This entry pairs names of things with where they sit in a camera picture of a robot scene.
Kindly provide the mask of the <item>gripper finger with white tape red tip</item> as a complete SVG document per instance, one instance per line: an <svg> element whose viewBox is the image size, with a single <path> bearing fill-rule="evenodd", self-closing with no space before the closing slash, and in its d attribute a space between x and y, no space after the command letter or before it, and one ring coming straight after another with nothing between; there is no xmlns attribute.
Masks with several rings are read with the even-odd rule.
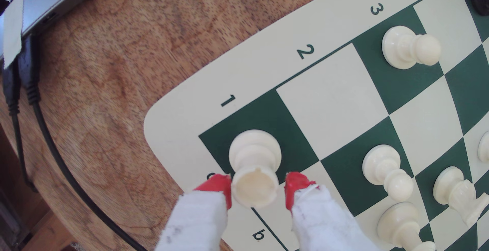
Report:
<svg viewBox="0 0 489 251"><path fill-rule="evenodd" d="M231 206L231 176L214 174L179 197L155 250L220 250Z"/></svg>
<svg viewBox="0 0 489 251"><path fill-rule="evenodd" d="M380 250L326 185L302 173L289 172L284 193L300 250Z"/></svg>

